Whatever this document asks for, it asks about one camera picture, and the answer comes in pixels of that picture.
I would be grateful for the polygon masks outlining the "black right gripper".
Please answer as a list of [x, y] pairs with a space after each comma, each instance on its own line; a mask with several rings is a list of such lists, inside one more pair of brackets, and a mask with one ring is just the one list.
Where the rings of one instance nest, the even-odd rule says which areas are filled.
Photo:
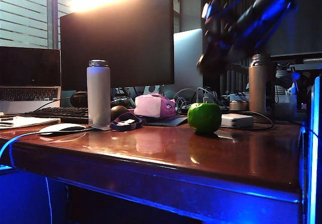
[[198, 62], [199, 70], [208, 70], [209, 55], [215, 55], [214, 63], [218, 66], [227, 65], [227, 55], [242, 55], [242, 46], [240, 45], [240, 36], [242, 33], [242, 24], [240, 21], [232, 24], [226, 23], [225, 32], [220, 32], [217, 28], [216, 20], [206, 20], [205, 39], [207, 47]]

